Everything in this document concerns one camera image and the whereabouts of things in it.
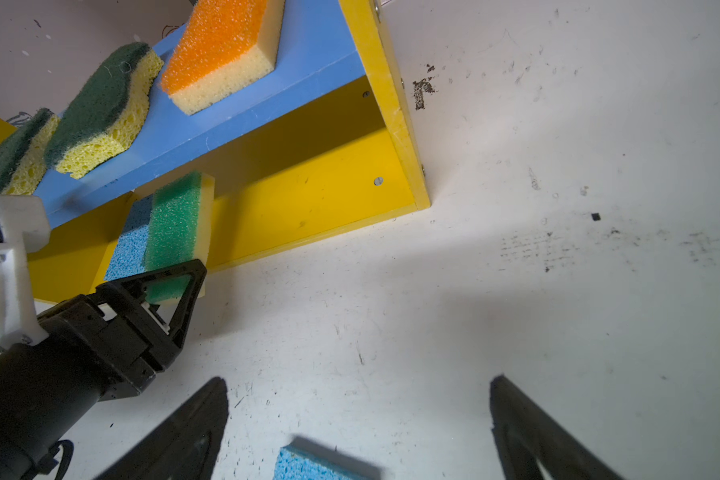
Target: yellow foam layer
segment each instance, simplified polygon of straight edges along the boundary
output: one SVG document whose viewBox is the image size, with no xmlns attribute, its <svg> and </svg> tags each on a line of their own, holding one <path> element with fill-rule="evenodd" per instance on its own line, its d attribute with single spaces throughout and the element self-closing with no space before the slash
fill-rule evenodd
<svg viewBox="0 0 720 480">
<path fill-rule="evenodd" d="M 6 195 L 32 195 L 38 188 L 40 180 L 45 175 L 46 167 L 43 161 L 45 148 L 48 146 L 50 137 L 59 125 L 59 118 L 51 115 L 37 135 L 32 138 L 29 148 L 19 160 L 16 171 L 10 177 L 10 182 L 3 188 L 2 194 Z"/>
<path fill-rule="evenodd" d="M 152 81 L 163 67 L 163 60 L 150 50 L 139 60 L 134 76 L 130 80 L 128 103 L 123 113 L 104 134 L 86 143 L 68 149 L 56 170 L 82 178 L 98 165 L 128 150 L 144 126 L 150 110 L 150 88 Z"/>
<path fill-rule="evenodd" d="M 185 114 L 192 115 L 239 91 L 275 70 L 284 0 L 266 1 L 261 28 L 250 50 L 227 64 L 209 72 L 178 91 L 169 89 L 169 97 Z M 177 59 L 168 65 L 183 68 Z"/>
</svg>

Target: blue cellulose sponge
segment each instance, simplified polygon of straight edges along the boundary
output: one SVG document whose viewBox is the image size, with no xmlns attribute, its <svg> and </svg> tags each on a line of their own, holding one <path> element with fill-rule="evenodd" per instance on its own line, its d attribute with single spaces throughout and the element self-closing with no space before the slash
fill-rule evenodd
<svg viewBox="0 0 720 480">
<path fill-rule="evenodd" d="M 280 448 L 273 480 L 370 480 L 322 458 L 287 446 Z"/>
<path fill-rule="evenodd" d="M 110 265 L 106 268 L 104 281 L 116 280 L 135 274 L 143 274 L 144 252 L 150 232 L 150 214 L 152 213 L 152 195 L 134 202 L 125 220 L 123 233 L 117 240 Z"/>
</svg>

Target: white wall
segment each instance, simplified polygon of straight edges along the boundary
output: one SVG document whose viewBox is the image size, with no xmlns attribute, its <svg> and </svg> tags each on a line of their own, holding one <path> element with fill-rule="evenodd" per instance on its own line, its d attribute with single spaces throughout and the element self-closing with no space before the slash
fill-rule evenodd
<svg viewBox="0 0 720 480">
<path fill-rule="evenodd" d="M 270 478 L 294 435 L 501 478 L 504 372 L 625 478 L 720 478 L 720 1 L 384 14 L 406 91 L 433 77 L 408 99 L 432 208 L 211 275 L 172 367 L 70 430 L 69 476 L 221 375 L 219 480 Z"/>
<path fill-rule="evenodd" d="M 66 109 L 99 64 L 189 17 L 188 0 L 0 0 L 0 118 Z"/>
</svg>

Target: scrubbing pad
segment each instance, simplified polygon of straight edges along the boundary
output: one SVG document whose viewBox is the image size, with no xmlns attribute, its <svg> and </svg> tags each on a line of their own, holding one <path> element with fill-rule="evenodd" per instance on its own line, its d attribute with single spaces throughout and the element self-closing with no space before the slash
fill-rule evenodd
<svg viewBox="0 0 720 480">
<path fill-rule="evenodd" d="M 149 237 L 152 195 L 137 200 L 131 206 L 125 220 L 123 233 L 117 240 L 115 252 L 104 274 L 104 281 L 116 280 L 146 272 L 144 252 Z"/>
<path fill-rule="evenodd" d="M 152 81 L 162 67 L 146 43 L 112 53 L 64 112 L 45 153 L 48 168 L 82 178 L 130 148 L 144 126 Z"/>
<path fill-rule="evenodd" d="M 32 195 L 45 175 L 43 154 L 59 118 L 41 108 L 0 144 L 0 194 Z"/>
<path fill-rule="evenodd" d="M 280 448 L 273 480 L 370 480 L 291 446 Z"/>
<path fill-rule="evenodd" d="M 275 69 L 284 0 L 199 0 L 161 85 L 192 115 Z"/>
<path fill-rule="evenodd" d="M 155 270 L 192 259 L 208 260 L 213 206 L 213 177 L 192 172 L 154 193 L 144 267 Z M 188 277 L 153 283 L 146 301 L 153 304 L 178 301 Z"/>
</svg>

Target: green scouring sponge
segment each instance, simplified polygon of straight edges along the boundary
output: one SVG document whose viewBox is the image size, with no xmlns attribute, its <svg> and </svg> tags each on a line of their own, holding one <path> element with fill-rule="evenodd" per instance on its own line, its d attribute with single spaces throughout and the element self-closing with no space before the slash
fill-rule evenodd
<svg viewBox="0 0 720 480">
<path fill-rule="evenodd" d="M 45 175 L 43 153 L 59 118 L 41 108 L 0 144 L 0 194 L 32 195 Z"/>
<path fill-rule="evenodd" d="M 144 252 L 146 271 L 195 258 L 208 260 L 213 186 L 213 177 L 195 171 L 154 193 Z M 188 283 L 189 277 L 179 277 L 148 285 L 146 301 L 177 302 Z"/>
<path fill-rule="evenodd" d="M 115 50 L 70 103 L 48 144 L 45 163 L 82 178 L 130 148 L 150 109 L 150 88 L 163 61 L 146 43 Z"/>
</svg>

